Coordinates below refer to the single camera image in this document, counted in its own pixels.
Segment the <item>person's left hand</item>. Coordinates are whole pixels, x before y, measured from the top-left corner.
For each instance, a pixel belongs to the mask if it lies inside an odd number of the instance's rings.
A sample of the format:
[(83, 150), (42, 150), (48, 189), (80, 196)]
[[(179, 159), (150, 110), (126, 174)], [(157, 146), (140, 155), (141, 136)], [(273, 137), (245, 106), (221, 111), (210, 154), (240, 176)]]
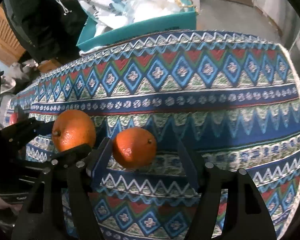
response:
[(15, 205), (8, 204), (7, 202), (5, 202), (0, 198), (0, 209), (7, 209), (7, 208), (17, 210), (17, 207)]

